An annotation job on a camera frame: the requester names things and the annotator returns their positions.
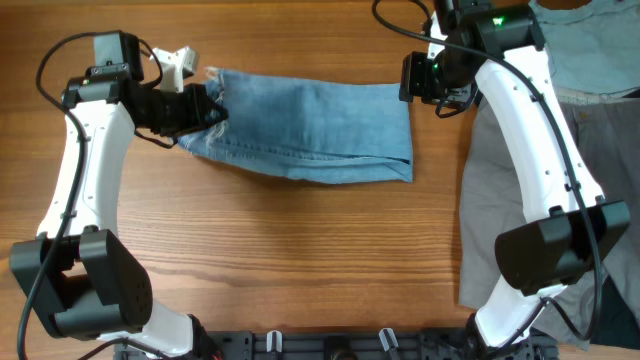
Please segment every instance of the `gray fabric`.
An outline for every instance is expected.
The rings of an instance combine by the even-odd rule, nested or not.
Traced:
[[[640,324],[640,101],[562,108],[578,150],[607,199],[623,199],[631,211],[631,225],[604,260],[604,269]],[[500,276],[495,238],[524,224],[515,168],[495,115],[483,101],[460,197],[462,305],[479,308],[488,300]],[[582,331],[591,318],[593,286],[590,272],[558,297]],[[570,333],[554,309],[545,310],[534,326],[560,341],[587,346]]]
[[[555,86],[621,94],[640,86],[640,0],[592,0],[573,10],[533,9]]]

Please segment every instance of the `denim fabric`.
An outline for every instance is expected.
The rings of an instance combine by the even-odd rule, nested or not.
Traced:
[[[412,181],[409,110],[398,85],[344,85],[209,68],[228,120],[181,137],[191,153],[329,184]]]

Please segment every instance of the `black cable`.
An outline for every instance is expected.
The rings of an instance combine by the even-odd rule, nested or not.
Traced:
[[[172,147],[174,147],[174,146],[176,145],[176,143],[178,142],[176,138],[173,138],[173,144],[167,144],[167,143],[162,142],[162,141],[160,141],[160,140],[158,140],[158,139],[154,139],[154,138],[151,138],[151,137],[148,137],[148,136],[144,136],[144,135],[142,135],[138,130],[135,130],[133,133],[134,133],[137,137],[139,137],[140,139],[142,139],[142,140],[147,140],[147,141],[149,141],[149,142],[152,142],[152,143],[154,143],[154,144],[156,144],[156,145],[158,145],[158,146],[160,146],[161,148],[164,148],[164,149],[171,149],[171,148],[172,148]]]
[[[569,157],[569,151],[567,150],[567,146],[564,142],[564,139],[562,137],[562,133],[560,131],[560,128],[558,127],[558,123],[556,122],[555,117],[553,116],[553,113],[551,112],[551,109],[549,108],[549,105],[547,104],[547,102],[544,99],[544,96],[542,96],[542,94],[540,94],[540,92],[538,91],[538,89],[533,85],[533,83],[527,79],[527,77],[520,72],[515,66],[509,64],[508,62],[506,62],[503,59],[500,59],[496,56],[493,56],[491,54],[488,54],[484,51],[480,51],[480,50],[476,50],[473,48],[468,48],[466,46],[462,46],[462,45],[458,45],[458,44],[451,44],[451,43],[447,43],[446,41],[443,40],[439,40],[439,39],[435,39],[432,37],[428,37],[428,36],[423,36],[420,35],[418,33],[414,33],[412,31],[403,29],[399,26],[393,25],[391,23],[389,23],[388,21],[386,21],[385,19],[383,19],[377,11],[377,7],[378,4],[380,3],[381,0],[374,0],[372,7],[371,7],[371,11],[373,13],[373,16],[376,18],[376,20],[378,20],[378,22],[380,24],[382,24],[384,27],[395,31],[399,34],[414,38],[414,39],[418,39],[421,41],[425,41],[425,42],[430,42],[430,43],[434,43],[434,44],[438,44],[438,45],[442,45],[448,48],[452,48],[452,49],[457,49],[460,51],[464,51],[470,54],[474,54],[477,56],[481,56],[483,58],[486,58],[488,60],[491,60],[501,66],[503,66],[504,68],[506,68],[507,70],[509,70],[510,72],[512,72],[520,81],[522,81],[524,83],[524,85],[529,89],[529,91],[531,91],[531,93],[533,94],[533,97],[538,101],[538,103],[540,104],[540,107],[542,108],[542,111],[544,112],[545,116],[547,117],[547,121],[549,122],[549,125],[551,126],[551,130],[553,131],[553,134],[556,138],[556,142],[558,143],[558,148],[560,149],[560,153],[562,154],[562,159],[566,168],[566,173],[567,173],[567,177],[569,178],[569,185],[571,187],[571,191],[573,192],[573,195],[576,199],[576,203],[578,204],[578,208],[580,211],[580,215],[582,217],[582,220],[584,221],[584,226],[587,232],[587,238],[589,240],[589,247],[591,248],[591,255],[593,257],[593,267],[594,267],[594,278],[595,278],[595,294],[594,294],[594,302],[593,302],[593,312],[591,314],[591,321],[589,322],[589,327],[587,328],[587,331],[582,334],[579,331],[577,331],[577,328],[575,327],[575,325],[571,322],[571,320],[569,319],[568,316],[566,316],[566,313],[564,311],[562,311],[560,313],[560,315],[562,316],[562,319],[567,323],[567,326],[569,327],[569,329],[572,330],[572,333],[580,340],[583,341],[587,341],[589,339],[591,339],[591,337],[593,336],[593,333],[595,332],[595,329],[598,326],[598,322],[600,319],[600,310],[601,310],[601,304],[602,304],[602,272],[601,272],[601,268],[600,268],[600,252],[598,251],[598,244],[596,242],[596,236],[595,233],[593,231],[593,225],[591,223],[591,219],[589,218],[589,214],[587,213],[587,209],[586,206],[584,204],[584,200],[582,199],[582,195],[580,194],[580,183],[578,182],[577,178],[576,178],[576,174],[573,170],[573,166],[571,164],[571,158]],[[419,0],[410,0],[410,2],[416,3]],[[543,303],[547,303],[547,302],[551,302],[552,304],[555,303],[555,301],[553,299],[549,300],[550,298],[543,298],[541,299],[541,302]]]
[[[544,306],[545,306],[544,302],[539,302],[538,305],[536,306],[536,308],[533,309],[533,311],[531,312],[531,315],[529,315],[527,320],[524,322],[524,324],[522,324],[522,326],[520,328],[518,328],[518,330],[516,330],[516,332],[513,335],[511,335],[511,337],[507,340],[507,342],[505,342],[498,349],[488,353],[484,358],[485,359],[493,359],[494,357],[499,355],[500,352],[502,352],[502,350],[504,350],[504,349],[508,348],[509,346],[513,345],[513,343],[520,336],[522,336],[522,334],[524,334],[524,332],[529,328],[529,326],[531,326],[531,324],[533,324],[533,322],[536,320],[538,315],[540,315],[540,312],[542,312],[542,310],[544,309]]]
[[[132,346],[138,350],[142,350],[146,353],[149,354],[153,354],[156,357],[159,357],[161,359],[164,360],[170,360],[171,358],[168,357],[167,355],[165,355],[163,352],[153,349],[149,346],[146,346],[144,344],[141,344],[139,342],[133,341],[131,339],[127,339],[127,338],[119,338],[119,339],[114,339],[111,341],[107,341],[103,344],[100,344],[100,346],[96,347],[95,349],[89,351],[88,353],[84,354],[83,356],[79,357],[78,360],[88,360],[91,359],[92,357],[96,356],[98,353],[100,353],[102,350],[108,348],[109,346],[112,345],[117,345],[117,344],[122,344],[124,346]]]
[[[162,82],[162,65],[160,65],[160,59],[158,59],[158,55],[156,55],[156,53],[151,50],[151,46],[149,46],[149,44],[147,44],[147,42],[143,39],[138,38],[138,41],[140,41],[142,45],[147,48],[149,54],[153,56],[153,60],[156,61],[156,65],[158,65],[158,72],[160,73],[160,75],[158,75],[158,78],[143,85],[145,88],[153,89],[154,87],[160,85],[160,83]]]
[[[42,60],[40,61],[40,66],[38,66],[38,71],[36,73],[36,88],[38,89],[38,91],[40,92],[40,94],[42,94],[42,96],[47,99],[47,101],[49,101],[51,104],[53,104],[53,106],[55,106],[57,109],[59,109],[60,111],[62,111],[65,116],[67,118],[69,118],[69,120],[71,121],[71,123],[73,124],[76,132],[77,132],[77,140],[78,140],[78,162],[76,164],[76,169],[73,175],[73,180],[71,182],[71,189],[69,190],[69,196],[67,198],[67,204],[65,206],[65,210],[64,213],[62,213],[62,221],[60,222],[60,228],[58,228],[58,232],[56,233],[56,236],[53,238],[53,241],[51,243],[51,246],[49,247],[49,250],[47,252],[47,255],[45,256],[44,260],[42,261],[42,265],[40,266],[40,269],[38,270],[38,273],[36,274],[36,277],[33,281],[33,285],[31,286],[31,290],[29,290],[29,294],[27,295],[27,300],[25,301],[24,304],[24,308],[22,309],[22,315],[20,317],[20,323],[18,324],[18,336],[17,336],[17,344],[16,344],[16,352],[18,354],[18,358],[20,360],[27,360],[27,352],[26,352],[26,335],[27,335],[27,326],[29,323],[29,317],[31,315],[31,309],[33,308],[33,303],[36,300],[36,297],[38,296],[38,292],[40,291],[40,287],[42,285],[42,281],[44,281],[44,278],[46,276],[46,274],[51,270],[51,267],[54,265],[54,261],[56,259],[56,255],[57,255],[57,251],[58,251],[58,247],[60,245],[60,242],[62,241],[62,238],[64,237],[64,233],[67,230],[67,227],[69,226],[69,221],[71,220],[71,218],[73,218],[75,215],[73,214],[73,207],[75,205],[76,202],[76,198],[78,195],[78,189],[80,187],[80,180],[82,179],[82,173],[84,170],[84,162],[85,162],[85,157],[86,157],[86,143],[87,143],[87,137],[84,133],[84,129],[82,127],[82,124],[80,123],[80,121],[78,120],[78,118],[76,118],[76,116],[70,111],[69,108],[67,108],[66,106],[62,105],[62,103],[60,103],[58,100],[56,100],[53,96],[51,96],[45,89],[44,87],[42,87],[42,73],[44,72],[44,68],[47,64],[47,62],[49,61],[49,59],[51,58],[51,56],[58,50],[60,49],[63,45],[65,45],[66,43],[76,40],[76,39],[80,39],[80,38],[85,38],[85,37],[94,37],[96,35],[100,35],[103,33],[99,33],[99,32],[85,32],[85,33],[80,33],[80,34],[75,34],[75,35],[71,35],[63,40],[61,40],[60,42],[58,42],[57,44],[55,44],[51,49],[49,49],[49,51],[47,51],[47,53],[44,55],[44,57],[42,58]],[[149,51],[151,51],[151,48],[149,47],[149,45],[142,39],[140,39],[140,41],[147,47],[147,49],[149,49]],[[155,56],[154,54],[154,58],[156,59],[156,63],[158,64],[158,68],[160,69],[160,76],[158,79],[156,79],[157,83],[159,84],[160,81],[162,81],[162,67],[160,66],[160,61],[158,60],[157,56]],[[144,348],[140,348],[143,351],[147,351],[150,353],[154,353],[160,357],[162,357],[163,359],[168,359],[168,357],[166,357],[164,354],[159,353],[157,350],[155,349],[151,349],[148,347],[145,347],[144,345],[142,345]]]

